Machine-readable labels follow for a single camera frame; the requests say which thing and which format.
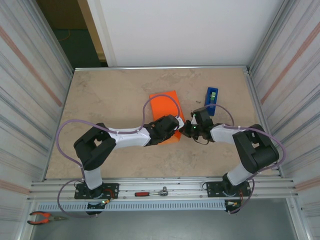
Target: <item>pliers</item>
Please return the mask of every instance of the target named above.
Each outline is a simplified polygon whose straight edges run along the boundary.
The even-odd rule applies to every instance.
[[[50,221],[59,221],[59,220],[66,220],[66,217],[63,216],[52,216],[51,213],[49,212],[44,212],[44,211],[34,211],[32,213],[29,214],[30,216],[34,216],[34,215],[42,215],[43,217],[45,217],[45,219],[41,220],[41,221],[27,221],[28,224],[30,225],[42,225],[42,224],[47,224]]]

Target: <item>orange foam block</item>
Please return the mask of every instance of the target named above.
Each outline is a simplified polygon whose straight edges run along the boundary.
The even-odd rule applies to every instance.
[[[180,117],[182,118],[183,122],[185,121],[184,114],[182,113],[182,109],[179,103],[179,99],[177,96],[176,91],[167,91],[167,92],[161,92],[161,93],[156,93],[156,94],[151,94],[149,98],[152,98],[155,95],[158,94],[166,94],[172,97],[176,103],[179,106],[180,109]],[[168,97],[165,96],[158,96],[150,101],[151,108],[152,108],[152,113],[153,113],[153,120],[157,120],[163,116],[167,115],[172,115],[176,116],[178,115],[178,109],[175,103]],[[175,134],[170,137],[169,139],[163,141],[162,143],[159,144],[172,144],[172,143],[177,143],[180,141],[181,138],[181,133],[179,131],[176,131]]]

